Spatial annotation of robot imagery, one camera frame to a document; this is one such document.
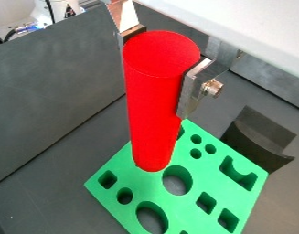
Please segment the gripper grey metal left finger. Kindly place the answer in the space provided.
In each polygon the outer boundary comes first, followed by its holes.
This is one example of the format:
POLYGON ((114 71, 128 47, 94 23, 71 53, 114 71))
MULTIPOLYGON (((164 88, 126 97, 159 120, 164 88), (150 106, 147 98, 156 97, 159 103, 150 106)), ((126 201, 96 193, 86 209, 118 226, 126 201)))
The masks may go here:
POLYGON ((107 10, 116 26, 122 48, 128 39, 144 32, 147 28, 139 23, 132 0, 108 0, 107 10))

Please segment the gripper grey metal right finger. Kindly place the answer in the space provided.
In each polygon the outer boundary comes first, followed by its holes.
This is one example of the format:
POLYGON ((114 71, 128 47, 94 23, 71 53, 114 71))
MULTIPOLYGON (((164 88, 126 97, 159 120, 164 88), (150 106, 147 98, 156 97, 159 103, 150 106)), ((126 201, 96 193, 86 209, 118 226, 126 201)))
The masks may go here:
POLYGON ((183 75, 176 110, 180 119, 190 116, 206 96, 221 95, 223 84, 218 77, 234 66, 239 54, 239 49, 229 43, 214 37, 207 39, 206 56, 183 75))

